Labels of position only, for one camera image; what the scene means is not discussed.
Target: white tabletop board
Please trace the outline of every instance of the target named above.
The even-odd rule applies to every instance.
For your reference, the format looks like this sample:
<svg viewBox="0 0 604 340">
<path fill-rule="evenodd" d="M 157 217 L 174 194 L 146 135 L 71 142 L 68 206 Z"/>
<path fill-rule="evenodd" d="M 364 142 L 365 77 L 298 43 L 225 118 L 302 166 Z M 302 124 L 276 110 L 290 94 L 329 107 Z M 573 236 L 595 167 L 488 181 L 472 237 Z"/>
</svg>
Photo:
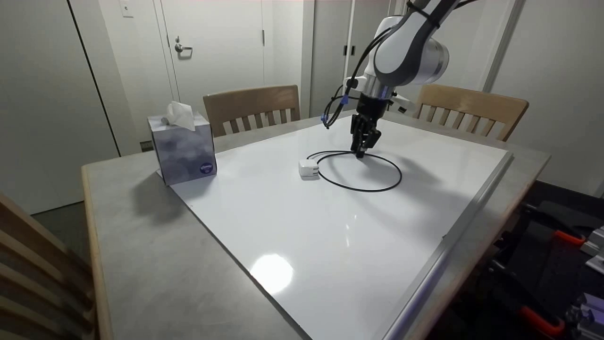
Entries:
<svg viewBox="0 0 604 340">
<path fill-rule="evenodd" d="M 172 186 L 314 340 L 382 339 L 400 326 L 446 253 L 444 236 L 461 235 L 511 157 L 386 120 L 378 128 L 369 153 L 403 172 L 387 192 L 300 179 L 299 159 L 349 149 L 349 117 L 329 130 L 317 125 L 220 152 L 215 177 Z M 397 180 L 396 170 L 369 157 L 338 156 L 320 169 L 365 189 Z"/>
</svg>

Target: light switch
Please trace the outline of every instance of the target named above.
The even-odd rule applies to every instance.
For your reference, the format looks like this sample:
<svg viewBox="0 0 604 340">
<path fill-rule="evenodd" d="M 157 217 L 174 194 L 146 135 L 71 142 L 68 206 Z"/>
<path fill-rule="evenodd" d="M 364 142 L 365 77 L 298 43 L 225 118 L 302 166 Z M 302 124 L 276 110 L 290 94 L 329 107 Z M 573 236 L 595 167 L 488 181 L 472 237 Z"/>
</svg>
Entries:
<svg viewBox="0 0 604 340">
<path fill-rule="evenodd" d="M 129 0 L 120 0 L 120 7 L 121 15 L 124 18 L 134 18 L 134 15 L 132 15 L 132 6 L 130 6 Z"/>
</svg>

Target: white power adapter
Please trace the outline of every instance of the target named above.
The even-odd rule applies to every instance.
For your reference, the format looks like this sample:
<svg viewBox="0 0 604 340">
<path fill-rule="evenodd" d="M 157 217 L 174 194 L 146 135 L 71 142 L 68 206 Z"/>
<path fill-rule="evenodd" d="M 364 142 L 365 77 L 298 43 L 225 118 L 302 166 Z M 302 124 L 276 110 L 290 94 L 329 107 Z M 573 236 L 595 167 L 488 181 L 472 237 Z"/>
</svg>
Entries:
<svg viewBox="0 0 604 340">
<path fill-rule="evenodd" d="M 298 172 L 303 180 L 319 178 L 319 164 L 314 159 L 301 159 L 298 162 Z"/>
</svg>

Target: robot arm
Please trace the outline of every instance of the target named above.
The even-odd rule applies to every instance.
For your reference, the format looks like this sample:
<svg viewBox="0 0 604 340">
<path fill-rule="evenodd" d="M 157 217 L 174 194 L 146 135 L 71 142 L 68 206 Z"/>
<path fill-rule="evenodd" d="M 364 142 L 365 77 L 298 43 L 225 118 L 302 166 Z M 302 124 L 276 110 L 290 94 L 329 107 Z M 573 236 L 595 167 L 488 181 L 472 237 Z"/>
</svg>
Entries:
<svg viewBox="0 0 604 340">
<path fill-rule="evenodd" d="M 381 136 L 377 120 L 386 110 L 396 86 L 431 83 L 445 72 L 449 63 L 446 47 L 432 39 L 445 18 L 459 6 L 460 0 L 416 0 L 408 2 L 405 16 L 390 16 L 376 32 L 376 48 L 369 52 L 363 76 L 345 82 L 347 99 L 350 88 L 361 91 L 352 116 L 350 149 L 362 158 Z"/>
</svg>

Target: wooden table edge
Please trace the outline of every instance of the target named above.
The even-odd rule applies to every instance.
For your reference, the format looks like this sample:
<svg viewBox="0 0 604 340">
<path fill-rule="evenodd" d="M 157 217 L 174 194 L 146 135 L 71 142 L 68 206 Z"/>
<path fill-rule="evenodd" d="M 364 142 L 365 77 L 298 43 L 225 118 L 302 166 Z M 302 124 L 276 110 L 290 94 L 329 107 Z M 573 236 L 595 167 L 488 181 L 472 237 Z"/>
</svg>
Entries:
<svg viewBox="0 0 604 340">
<path fill-rule="evenodd" d="M 445 309 L 447 308 L 447 306 L 449 305 L 451 300 L 453 300 L 453 298 L 455 297 L 457 292 L 459 292 L 461 286 L 466 281 L 466 278 L 468 278 L 469 275 L 472 273 L 472 270 L 474 269 L 476 264 L 479 262 L 479 260 L 482 258 L 483 254 L 488 250 L 488 248 L 491 246 L 491 244 L 495 241 L 495 238 L 501 233 L 501 230 L 503 229 L 507 220 L 512 215 L 512 212 L 520 204 L 520 202 L 522 201 L 522 199 L 524 198 L 526 193 L 529 191 L 530 187 L 537 180 L 537 177 L 539 176 L 541 171 L 543 171 L 543 169 L 549 162 L 550 158 L 551 157 L 547 157 L 546 161 L 541 166 L 541 168 L 537 172 L 535 172 L 535 174 L 531 178 L 531 180 L 524 185 L 524 187 L 522 188 L 522 190 L 520 191 L 520 193 L 518 195 L 518 198 L 508 205 L 508 207 L 506 208 L 506 210 L 503 214 L 503 219 L 501 220 L 498 227 L 493 228 L 493 232 L 486 235 L 485 238 L 483 238 L 483 241 L 480 242 L 479 250 L 477 252 L 474 252 L 474 254 L 472 256 L 472 261 L 468 262 L 468 264 L 471 264 L 471 265 L 464 266 L 463 270 L 460 270 L 458 272 L 458 274 L 454 277 L 454 279 L 451 281 L 451 284 L 448 286 L 449 289 L 439 293 L 439 296 L 441 296 L 441 298 L 437 299 L 438 303 L 430 311 L 430 313 L 432 315 L 434 315 L 435 317 L 434 318 L 424 318 L 423 321 L 418 322 L 417 326 L 413 327 L 413 329 L 411 330 L 411 334 L 409 334 L 410 339 L 425 339 L 429 335 L 430 331 L 432 330 L 432 328 L 434 327 L 436 322 L 439 320 L 440 315 L 442 315 L 442 313 L 445 311 Z"/>
<path fill-rule="evenodd" d="M 100 249 L 98 246 L 97 227 L 94 221 L 94 210 L 90 185 L 88 182 L 87 165 L 82 166 L 82 186 L 84 188 L 84 206 L 86 208 L 86 224 L 88 225 L 88 240 L 90 243 L 90 262 L 92 266 L 92 279 L 94 282 L 94 296 L 97 308 L 97 327 L 100 339 L 113 340 L 113 330 L 109 316 L 109 303 L 103 277 Z"/>
</svg>

